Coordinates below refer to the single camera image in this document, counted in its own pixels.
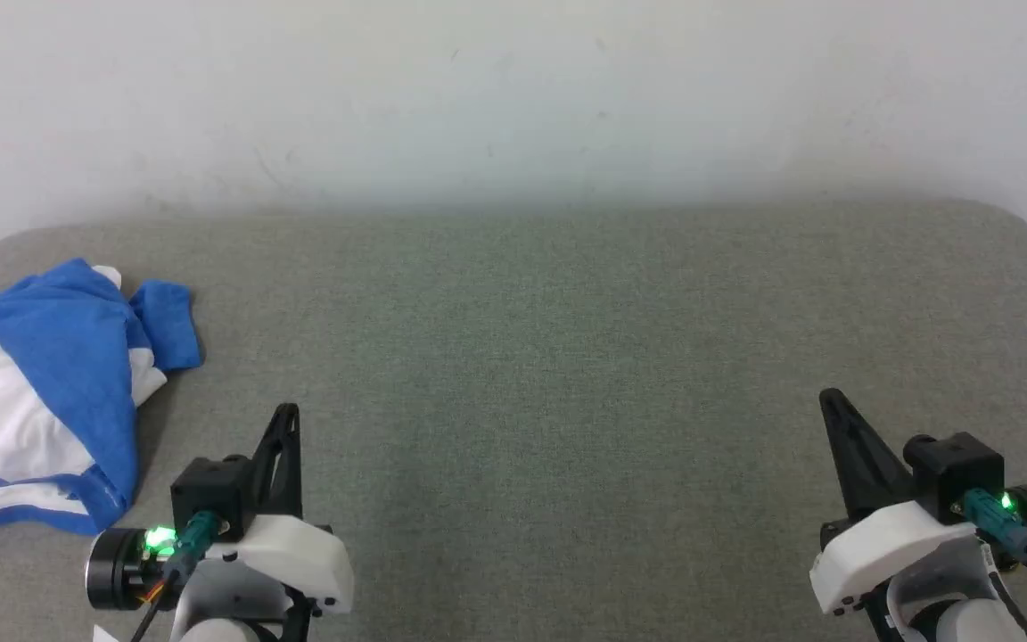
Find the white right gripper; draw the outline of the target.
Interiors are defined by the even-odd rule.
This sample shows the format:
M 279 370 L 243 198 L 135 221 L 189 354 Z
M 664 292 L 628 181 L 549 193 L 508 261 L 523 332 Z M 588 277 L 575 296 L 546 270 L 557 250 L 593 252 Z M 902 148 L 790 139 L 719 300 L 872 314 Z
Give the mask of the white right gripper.
M 908 501 L 912 475 L 843 391 L 820 391 L 819 406 L 845 515 L 866 516 L 828 540 L 811 566 L 820 611 L 1019 617 L 1003 572 L 1010 564 L 1027 566 L 1027 483 L 1007 488 L 999 501 L 971 490 L 965 520 L 941 524 Z

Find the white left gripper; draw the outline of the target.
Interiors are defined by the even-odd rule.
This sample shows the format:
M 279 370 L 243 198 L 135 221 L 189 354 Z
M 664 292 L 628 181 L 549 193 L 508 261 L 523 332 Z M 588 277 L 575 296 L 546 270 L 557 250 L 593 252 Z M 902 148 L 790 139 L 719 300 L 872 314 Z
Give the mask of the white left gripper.
M 282 403 L 252 457 L 253 520 L 236 543 L 212 544 L 191 573 L 163 588 L 180 532 L 113 528 L 94 538 L 86 597 L 97 610 L 156 605 L 175 627 L 307 627 L 353 610 L 345 544 L 303 520 L 300 410 Z

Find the grey fabric sofa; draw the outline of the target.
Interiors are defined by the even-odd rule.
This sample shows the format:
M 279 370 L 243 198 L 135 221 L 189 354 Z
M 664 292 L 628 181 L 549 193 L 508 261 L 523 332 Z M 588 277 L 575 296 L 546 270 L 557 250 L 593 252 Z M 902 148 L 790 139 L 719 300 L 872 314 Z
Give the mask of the grey fabric sofa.
M 895 450 L 967 431 L 1027 482 L 1027 224 L 971 201 L 150 220 L 0 241 L 186 284 L 204 354 L 139 412 L 125 524 L 301 411 L 345 541 L 311 642 L 867 642 L 824 617 L 843 516 L 817 394 Z

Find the blue and white shirt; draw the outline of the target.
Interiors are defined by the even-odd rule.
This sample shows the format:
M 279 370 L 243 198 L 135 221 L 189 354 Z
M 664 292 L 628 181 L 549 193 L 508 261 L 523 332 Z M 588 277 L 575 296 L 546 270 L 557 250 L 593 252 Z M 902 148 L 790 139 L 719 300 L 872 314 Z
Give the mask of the blue and white shirt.
M 0 525 L 94 536 L 131 507 L 137 410 L 202 353 L 192 294 L 71 259 L 0 292 Z

